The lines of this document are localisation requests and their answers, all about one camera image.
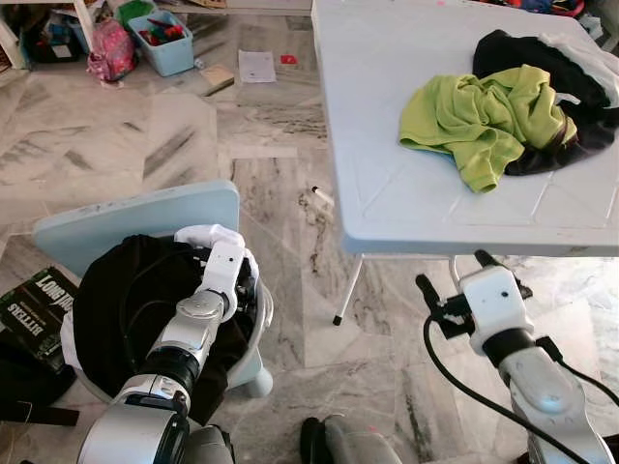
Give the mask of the pink kids backpack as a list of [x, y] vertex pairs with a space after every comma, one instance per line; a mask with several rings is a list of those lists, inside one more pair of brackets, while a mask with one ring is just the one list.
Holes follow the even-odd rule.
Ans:
[[114, 18], [106, 18], [96, 26], [93, 45], [87, 57], [87, 71], [102, 84], [119, 85], [136, 68], [133, 41]]

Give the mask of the light blue toy bin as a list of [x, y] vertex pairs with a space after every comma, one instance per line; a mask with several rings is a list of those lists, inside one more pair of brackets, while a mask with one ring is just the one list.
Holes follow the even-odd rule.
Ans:
[[128, 19], [142, 57], [162, 76], [189, 71], [195, 67], [193, 32], [172, 12], [155, 10]]

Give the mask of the black storage basket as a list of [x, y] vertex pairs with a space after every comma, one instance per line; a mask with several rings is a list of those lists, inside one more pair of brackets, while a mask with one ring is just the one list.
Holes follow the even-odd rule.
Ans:
[[36, 65], [57, 65], [87, 56], [75, 28], [65, 19], [49, 10], [31, 10], [19, 26], [19, 45], [28, 61]]

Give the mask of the black printed carton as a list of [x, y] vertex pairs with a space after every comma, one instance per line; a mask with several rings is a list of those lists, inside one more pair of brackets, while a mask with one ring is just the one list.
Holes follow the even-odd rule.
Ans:
[[61, 329], [78, 287], [57, 267], [45, 267], [0, 296], [0, 344], [13, 346], [49, 370], [65, 366]]

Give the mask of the green shirt with maroon collar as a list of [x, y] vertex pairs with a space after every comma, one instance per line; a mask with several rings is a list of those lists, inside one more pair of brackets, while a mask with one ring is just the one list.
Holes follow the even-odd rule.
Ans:
[[523, 156], [565, 152], [577, 132], [551, 74], [529, 65], [488, 76], [434, 76], [398, 119], [399, 146], [448, 156], [474, 193], [496, 189]]

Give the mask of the pale blue kids chair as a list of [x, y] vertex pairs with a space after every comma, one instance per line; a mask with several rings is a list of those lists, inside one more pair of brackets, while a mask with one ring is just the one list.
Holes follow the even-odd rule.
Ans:
[[[240, 195], [234, 183], [212, 180], [106, 200], [45, 217], [34, 226], [34, 240], [45, 255], [81, 277], [98, 257], [128, 236], [172, 236], [189, 226], [216, 224], [238, 233], [240, 212]], [[259, 350], [261, 337], [273, 322], [274, 302], [259, 275], [255, 286], [255, 326], [247, 353], [228, 372], [228, 387], [262, 397], [274, 387], [273, 375]]]

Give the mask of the tan book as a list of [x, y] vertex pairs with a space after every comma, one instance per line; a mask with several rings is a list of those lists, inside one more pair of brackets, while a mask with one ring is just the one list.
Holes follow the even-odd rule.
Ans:
[[229, 67], [223, 65], [213, 65], [208, 68], [200, 68], [199, 74], [207, 83], [207, 88], [199, 94], [199, 97], [213, 96], [222, 89], [234, 84], [235, 74]]

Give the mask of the white marker pen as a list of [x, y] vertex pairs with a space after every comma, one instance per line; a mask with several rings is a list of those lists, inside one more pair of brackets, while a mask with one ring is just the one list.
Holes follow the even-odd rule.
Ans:
[[309, 191], [315, 198], [315, 202], [321, 205], [321, 207], [328, 209], [328, 211], [335, 208], [335, 199], [332, 198], [332, 195], [327, 194], [323, 188], [312, 186]]

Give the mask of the black garment pile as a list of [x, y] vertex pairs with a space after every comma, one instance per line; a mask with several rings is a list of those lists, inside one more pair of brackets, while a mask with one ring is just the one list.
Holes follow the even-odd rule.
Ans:
[[474, 52], [472, 71], [479, 78], [523, 66], [547, 74], [554, 94], [551, 114], [562, 121], [548, 142], [523, 143], [520, 158], [505, 166], [509, 176], [530, 176], [571, 166], [613, 146], [619, 128], [619, 107], [606, 107], [603, 88], [560, 50], [538, 37], [515, 37], [503, 30], [483, 36]]

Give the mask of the green storage bin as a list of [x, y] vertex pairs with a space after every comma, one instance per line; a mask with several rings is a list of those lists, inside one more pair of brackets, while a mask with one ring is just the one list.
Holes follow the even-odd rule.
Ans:
[[155, 12], [152, 0], [116, 0], [115, 17], [121, 25], [129, 25], [130, 19], [146, 16]]

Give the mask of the large black garment heap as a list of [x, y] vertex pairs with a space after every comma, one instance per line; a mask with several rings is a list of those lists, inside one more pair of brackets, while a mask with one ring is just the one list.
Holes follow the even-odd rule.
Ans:
[[[136, 375], [174, 306], [202, 282], [208, 248], [133, 235], [99, 256], [74, 301], [74, 349], [85, 379], [112, 399]], [[189, 416], [208, 424], [229, 389], [228, 375], [251, 345], [253, 315], [239, 310], [221, 323], [191, 389]]]

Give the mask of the white paper sheet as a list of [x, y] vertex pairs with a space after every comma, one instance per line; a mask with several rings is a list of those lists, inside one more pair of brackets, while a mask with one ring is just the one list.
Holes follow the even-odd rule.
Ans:
[[238, 76], [244, 83], [275, 83], [275, 57], [270, 50], [239, 50]]

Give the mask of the white cloth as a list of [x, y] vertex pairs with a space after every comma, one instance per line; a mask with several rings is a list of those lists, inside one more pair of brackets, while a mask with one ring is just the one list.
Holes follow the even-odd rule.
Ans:
[[574, 37], [562, 34], [540, 34], [544, 44], [560, 50], [575, 65], [580, 66], [585, 75], [597, 81], [607, 97], [606, 109], [619, 107], [619, 58], [595, 43], [585, 44]]

